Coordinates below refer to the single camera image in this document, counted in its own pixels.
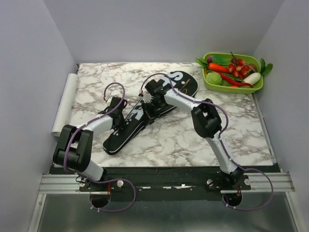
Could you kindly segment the black sport racket bag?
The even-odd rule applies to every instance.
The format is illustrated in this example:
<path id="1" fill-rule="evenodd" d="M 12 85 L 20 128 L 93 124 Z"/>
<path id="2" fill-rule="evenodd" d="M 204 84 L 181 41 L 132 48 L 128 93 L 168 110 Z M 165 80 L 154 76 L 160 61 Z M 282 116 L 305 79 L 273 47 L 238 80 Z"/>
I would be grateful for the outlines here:
<path id="1" fill-rule="evenodd" d="M 198 90 L 197 81 L 189 74 L 177 71 L 171 72 L 158 81 L 151 80 L 145 85 L 150 99 L 153 99 L 156 90 L 169 90 L 171 86 L 190 97 L 195 96 Z M 122 110 L 126 107 L 125 101 L 119 110 L 114 111 L 116 122 L 113 125 L 114 132 L 103 142 L 103 149 L 109 155 L 118 153 L 131 139 L 133 139 L 147 125 L 171 112 L 175 107 L 166 103 L 153 103 L 146 101 L 146 94 L 140 94 L 142 98 L 136 103 L 129 114 L 124 117 Z"/>

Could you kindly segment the white shuttlecock tube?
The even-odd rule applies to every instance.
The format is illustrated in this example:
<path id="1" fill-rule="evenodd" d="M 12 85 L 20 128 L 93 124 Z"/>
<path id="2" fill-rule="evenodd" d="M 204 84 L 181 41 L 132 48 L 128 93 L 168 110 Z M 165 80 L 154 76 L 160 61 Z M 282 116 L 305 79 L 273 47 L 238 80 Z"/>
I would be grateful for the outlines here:
<path id="1" fill-rule="evenodd" d="M 71 107 L 75 100 L 75 93 L 78 83 L 78 75 L 70 73 L 66 80 L 54 125 L 51 131 L 51 134 L 55 137 L 60 136 L 62 128 L 70 121 Z"/>

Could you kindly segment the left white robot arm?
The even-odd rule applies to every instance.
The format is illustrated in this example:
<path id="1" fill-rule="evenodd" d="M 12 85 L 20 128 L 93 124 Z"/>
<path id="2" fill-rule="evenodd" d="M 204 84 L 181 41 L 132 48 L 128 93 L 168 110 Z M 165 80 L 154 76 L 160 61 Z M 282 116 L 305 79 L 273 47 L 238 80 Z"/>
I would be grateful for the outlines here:
<path id="1" fill-rule="evenodd" d="M 91 160 L 93 139 L 124 123 L 122 111 L 126 105 L 123 98 L 112 97 L 110 105 L 94 119 L 81 126 L 65 125 L 58 138 L 53 163 L 91 179 L 90 185 L 95 190 L 104 190 L 107 185 L 104 168 Z"/>

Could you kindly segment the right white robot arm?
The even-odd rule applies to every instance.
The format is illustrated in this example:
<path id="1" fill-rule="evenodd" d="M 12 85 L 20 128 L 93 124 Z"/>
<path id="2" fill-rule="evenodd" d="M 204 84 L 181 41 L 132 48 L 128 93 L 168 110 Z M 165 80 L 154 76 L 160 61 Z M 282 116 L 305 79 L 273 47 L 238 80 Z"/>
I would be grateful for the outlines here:
<path id="1" fill-rule="evenodd" d="M 210 99 L 198 100 L 180 92 L 171 84 L 163 86 L 155 80 L 147 83 L 146 90 L 140 90 L 139 96 L 147 104 L 144 112 L 148 118 L 155 116 L 155 109 L 167 105 L 189 113 L 196 133 L 207 140 L 219 161 L 222 185 L 227 189 L 238 186 L 244 171 L 236 164 L 221 137 L 226 128 L 222 127 L 222 120 L 216 110 L 219 106 Z"/>

